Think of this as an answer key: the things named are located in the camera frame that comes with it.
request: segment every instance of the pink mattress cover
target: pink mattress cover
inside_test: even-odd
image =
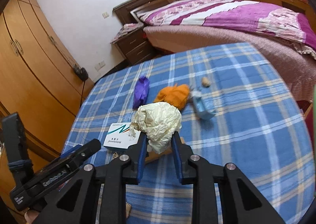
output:
[[[154,47],[174,53],[211,45],[248,42],[278,71],[296,101],[312,101],[316,84],[316,61],[273,39],[241,31],[203,26],[147,26]]]

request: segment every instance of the silver bolt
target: silver bolt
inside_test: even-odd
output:
[[[192,161],[198,161],[199,159],[200,159],[200,157],[197,155],[197,154],[193,154],[193,155],[191,155],[190,156],[190,159],[192,160]]]
[[[229,169],[229,170],[234,170],[234,169],[236,169],[236,165],[233,164],[233,163],[228,163],[228,164],[226,165],[226,167],[227,167],[227,169]]]
[[[90,170],[93,169],[93,165],[92,165],[92,164],[86,164],[86,165],[83,167],[83,169],[84,169],[85,171],[90,171]]]
[[[127,161],[130,157],[127,154],[122,154],[119,159],[123,162]]]

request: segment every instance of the purple crumpled object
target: purple crumpled object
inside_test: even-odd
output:
[[[133,108],[137,109],[141,105],[144,105],[148,96],[149,91],[149,79],[145,76],[141,76],[136,85],[134,90],[134,103]]]

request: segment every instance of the table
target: table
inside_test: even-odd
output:
[[[187,103],[180,136],[211,163],[234,162],[286,223],[298,222],[315,188],[309,135],[283,80],[248,43],[163,56],[102,78],[83,103],[64,151],[93,138],[103,143],[111,123],[131,121],[133,90],[141,75],[150,80],[147,103],[165,86],[200,88],[217,115],[199,120]],[[204,76],[209,88],[201,86]],[[102,148],[88,162],[100,166],[112,155]],[[127,223],[191,223],[192,186],[178,183],[172,155],[147,164],[141,183],[127,186],[126,199],[132,204]]]

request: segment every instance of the orange crumpled object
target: orange crumpled object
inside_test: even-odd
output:
[[[189,93],[190,88],[186,84],[182,84],[180,86],[175,85],[174,87],[165,87],[159,91],[154,103],[167,102],[181,110],[185,107]]]

